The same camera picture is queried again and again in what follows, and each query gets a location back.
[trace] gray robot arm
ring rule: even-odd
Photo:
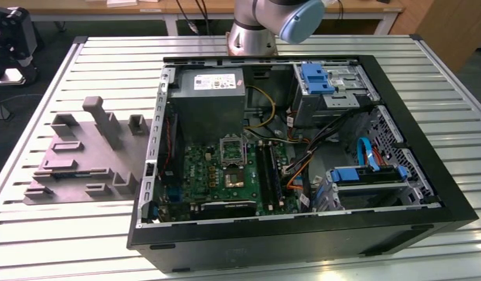
[[[315,31],[323,9],[322,0],[237,0],[227,41],[230,54],[273,54],[274,35],[291,44],[301,43]]]

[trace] label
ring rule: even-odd
[[[299,201],[305,204],[306,207],[310,207],[310,199],[306,197],[303,193],[301,193]]]
[[[140,9],[139,12],[140,13],[160,13],[162,10],[160,9]]]
[[[194,80],[194,90],[222,90],[235,89],[234,74],[205,74],[197,75]]]
[[[287,127],[293,128],[294,127],[294,118],[287,116]]]
[[[401,12],[402,8],[383,8],[382,9],[385,12]]]

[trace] slotted aluminum table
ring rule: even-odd
[[[408,36],[317,36],[297,46],[277,43],[281,55],[375,55],[480,220],[392,256],[163,275],[126,249],[132,201],[27,206],[23,192],[50,145],[56,112],[91,120],[82,101],[99,95],[119,120],[135,113],[151,118],[162,58],[225,55],[226,40],[88,38],[68,51],[0,174],[0,280],[481,278],[481,105],[466,88],[425,43]]]

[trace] ram slot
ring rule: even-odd
[[[271,190],[274,192],[275,199],[278,201],[278,206],[283,206],[283,195],[282,195],[282,188],[281,188],[281,177],[278,175],[278,167],[277,167],[277,158],[274,156],[273,146],[267,146],[267,156],[270,157],[270,179],[271,179]]]
[[[270,184],[270,175],[269,167],[265,161],[265,144],[261,143],[255,148],[255,161],[258,163],[258,179],[259,179],[259,189],[262,191],[262,202],[263,206],[269,211],[273,211],[273,198],[271,198],[271,184]]]

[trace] power supply label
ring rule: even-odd
[[[194,90],[223,90],[235,88],[237,81],[234,74],[205,74],[195,76]]]

